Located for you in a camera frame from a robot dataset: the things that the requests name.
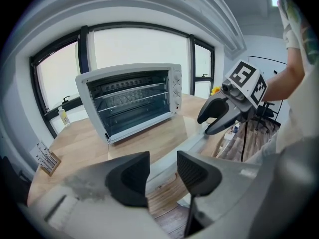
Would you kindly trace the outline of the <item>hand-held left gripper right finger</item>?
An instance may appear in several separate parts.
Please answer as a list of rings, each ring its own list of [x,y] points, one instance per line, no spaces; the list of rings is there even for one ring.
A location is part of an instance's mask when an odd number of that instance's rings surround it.
[[[191,197],[238,198],[256,178],[259,165],[179,150],[177,171]]]

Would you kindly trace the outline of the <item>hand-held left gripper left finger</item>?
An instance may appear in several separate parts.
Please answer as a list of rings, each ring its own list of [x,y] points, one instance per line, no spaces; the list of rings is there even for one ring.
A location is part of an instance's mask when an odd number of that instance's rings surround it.
[[[79,169],[63,180],[81,201],[112,197],[128,207],[147,207],[146,183],[150,174],[148,151],[129,154]]]

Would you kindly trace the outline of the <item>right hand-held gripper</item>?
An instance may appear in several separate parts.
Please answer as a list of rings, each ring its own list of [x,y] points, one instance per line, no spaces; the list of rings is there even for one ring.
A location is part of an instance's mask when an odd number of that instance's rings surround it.
[[[205,130],[207,135],[215,135],[234,125],[237,120],[247,121],[256,114],[266,90],[267,83],[262,72],[239,60],[226,74],[221,85],[222,93],[214,94],[206,100],[197,122],[202,124],[209,118],[215,118]]]

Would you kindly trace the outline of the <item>glass oven door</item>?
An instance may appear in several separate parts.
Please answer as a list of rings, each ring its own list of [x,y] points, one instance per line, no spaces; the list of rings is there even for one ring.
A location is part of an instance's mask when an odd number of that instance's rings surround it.
[[[196,119],[176,115],[109,145],[108,159],[148,151],[153,164],[207,126],[206,122],[198,124]]]

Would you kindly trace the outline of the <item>person's right forearm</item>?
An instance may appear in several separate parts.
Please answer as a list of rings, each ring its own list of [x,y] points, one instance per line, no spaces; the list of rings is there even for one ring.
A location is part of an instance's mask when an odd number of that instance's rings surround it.
[[[287,99],[305,76],[302,64],[288,64],[284,71],[267,81],[268,87],[262,101],[273,102]]]

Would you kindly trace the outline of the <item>silver toaster oven body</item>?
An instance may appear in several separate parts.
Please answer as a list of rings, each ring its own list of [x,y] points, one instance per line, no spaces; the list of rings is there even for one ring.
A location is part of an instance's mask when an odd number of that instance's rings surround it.
[[[99,137],[113,144],[145,130],[177,114],[181,105],[174,102],[173,87],[182,86],[182,79],[173,80],[173,72],[180,71],[179,64],[134,63],[97,69],[76,77],[75,82],[86,113]],[[97,112],[101,98],[130,91],[156,89],[168,91],[168,98],[154,98],[148,104],[123,106],[113,111]]]

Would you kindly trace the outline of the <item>black office chair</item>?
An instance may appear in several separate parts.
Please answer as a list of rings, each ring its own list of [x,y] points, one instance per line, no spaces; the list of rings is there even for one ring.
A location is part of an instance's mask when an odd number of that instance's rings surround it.
[[[275,116],[275,112],[269,108],[269,106],[274,106],[275,104],[272,102],[264,102],[262,106],[258,106],[256,113],[256,127],[255,130],[259,129],[259,125],[266,129],[266,133],[269,133],[270,130],[266,125],[266,121],[269,121],[273,125],[273,130],[276,128],[276,122],[273,120]]]

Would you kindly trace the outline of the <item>person's grey trousers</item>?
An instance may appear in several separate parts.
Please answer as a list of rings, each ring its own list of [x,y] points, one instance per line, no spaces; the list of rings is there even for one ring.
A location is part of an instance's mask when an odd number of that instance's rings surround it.
[[[245,163],[261,165],[266,157],[276,153],[276,142],[278,133],[275,133],[268,142],[266,142],[260,150],[248,158]]]

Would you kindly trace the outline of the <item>person's floral print shirt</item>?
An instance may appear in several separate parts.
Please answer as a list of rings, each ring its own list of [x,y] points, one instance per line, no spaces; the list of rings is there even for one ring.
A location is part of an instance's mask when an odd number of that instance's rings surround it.
[[[306,137],[319,135],[319,39],[293,0],[278,0],[288,64],[302,64],[305,76],[286,99],[288,120],[278,130],[276,153]]]

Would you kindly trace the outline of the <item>clear bottle yellow label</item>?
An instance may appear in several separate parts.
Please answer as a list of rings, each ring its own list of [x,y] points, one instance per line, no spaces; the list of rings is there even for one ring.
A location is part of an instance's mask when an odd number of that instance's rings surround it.
[[[70,125],[70,120],[68,118],[68,115],[62,106],[58,107],[58,114],[59,114],[60,119],[62,120],[62,122],[65,126]]]

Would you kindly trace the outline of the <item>black window frame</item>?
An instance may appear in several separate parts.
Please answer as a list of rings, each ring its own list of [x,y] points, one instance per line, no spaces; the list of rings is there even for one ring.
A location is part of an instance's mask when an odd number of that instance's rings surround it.
[[[188,41],[190,94],[207,99],[214,85],[215,48],[194,35],[189,35]]]
[[[39,109],[40,115],[49,130],[50,134],[53,138],[57,137],[57,133],[54,130],[53,126],[50,123],[50,120],[58,116],[58,109],[49,109],[44,102],[43,94],[40,90],[40,81],[37,71],[37,66],[40,65],[45,59],[49,56],[53,55],[57,51],[62,48],[77,43],[78,47],[75,49],[75,54],[79,59],[79,70],[80,73],[86,73],[89,71],[89,59],[88,59],[88,51],[87,51],[87,37],[89,33],[89,27],[83,26],[80,30],[74,31],[70,34],[67,34],[52,43],[48,44],[44,48],[42,48],[39,52],[37,52],[34,56],[29,58],[30,65],[30,78],[32,90],[34,93],[34,97],[36,100],[37,107]]]

